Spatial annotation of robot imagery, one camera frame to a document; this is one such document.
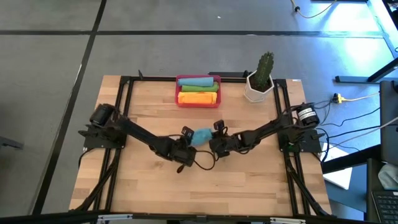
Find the plastic tray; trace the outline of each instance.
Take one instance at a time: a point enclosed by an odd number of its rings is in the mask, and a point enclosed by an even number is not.
[[[217,100],[215,104],[206,103],[178,103],[178,94],[181,92],[182,87],[178,86],[178,79],[180,78],[201,78],[201,77],[214,77],[214,81],[218,82]],[[218,75],[177,75],[175,79],[175,104],[183,108],[217,108],[221,103],[221,78]]]

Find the teal cloth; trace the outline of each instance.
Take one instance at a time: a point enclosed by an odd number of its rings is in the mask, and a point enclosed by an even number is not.
[[[398,190],[398,167],[384,165],[379,171],[379,180],[384,190]]]
[[[200,77],[200,78],[180,78],[178,79],[178,85],[193,85],[193,86],[203,86],[211,87],[213,86],[213,77]]]
[[[181,91],[182,92],[200,92],[200,91],[217,92],[218,91],[218,83],[214,82],[213,86],[211,86],[211,87],[183,85]]]
[[[201,146],[213,138],[210,128],[197,129],[192,136],[191,146]]]

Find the yellow cloth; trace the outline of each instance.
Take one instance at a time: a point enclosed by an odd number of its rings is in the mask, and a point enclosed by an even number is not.
[[[180,92],[178,93],[178,103],[206,103],[215,104],[217,93],[212,92]]]

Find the wooden tabletop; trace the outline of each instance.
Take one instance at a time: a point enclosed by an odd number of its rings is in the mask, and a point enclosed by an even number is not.
[[[104,76],[97,104],[114,104],[120,76]],[[196,130],[211,128],[219,119],[230,134],[255,129],[276,118],[274,93],[262,103],[243,97],[244,83],[222,83],[217,109],[179,108],[174,103],[175,82],[134,82],[129,117],[153,134],[181,133],[183,126]],[[287,80],[291,105],[305,101],[300,80]],[[280,91],[281,104],[284,105]],[[196,147],[210,150],[208,144]],[[98,182],[104,150],[96,149],[81,161],[70,208],[76,208]],[[212,159],[198,153],[196,160],[209,167]],[[319,161],[301,153],[305,183],[314,198],[331,212]],[[114,212],[174,213],[208,215],[291,216],[289,190],[283,155],[277,135],[261,141],[246,155],[232,152],[213,170],[196,165],[176,173],[180,164],[156,156],[145,144],[128,136],[122,150],[111,210]],[[296,186],[299,211],[302,201]],[[107,186],[101,208],[104,207]]]

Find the floor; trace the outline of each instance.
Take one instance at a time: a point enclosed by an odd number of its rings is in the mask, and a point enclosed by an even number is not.
[[[330,2],[296,3],[310,15]],[[24,143],[22,151],[8,147],[0,150],[0,217],[30,212],[78,74],[83,79],[44,213],[68,210],[83,145],[77,131],[88,122],[103,75],[137,75],[138,69],[147,76],[254,70],[260,55],[272,51],[272,77],[301,79],[307,101],[317,102],[328,100],[334,93],[356,98],[377,92],[377,85],[337,84],[333,79],[336,75],[374,73],[394,58],[396,53],[391,49],[398,46],[391,21],[387,17],[383,22],[386,11],[379,7],[379,0],[367,4],[338,2],[313,19],[294,14],[289,0],[113,0],[106,3],[102,18],[97,20],[100,23],[95,26],[100,4],[101,0],[0,2],[0,136]],[[99,30],[97,36],[76,32],[91,31],[93,27]],[[21,32],[24,30],[40,32]],[[109,35],[101,33],[104,30],[125,32]],[[129,32],[132,30],[153,32]],[[168,30],[273,32],[186,35],[170,34]],[[339,123],[378,106],[378,97],[332,105],[328,121]],[[378,124],[379,115],[375,113],[342,128],[325,129],[329,134],[338,134]],[[379,141],[379,133],[375,132],[345,146],[364,149]],[[328,184],[333,213],[363,219],[364,185],[363,166],[353,169],[349,192],[355,193],[341,194],[341,189]],[[357,210],[338,203],[347,200],[344,197],[349,197],[349,206]]]

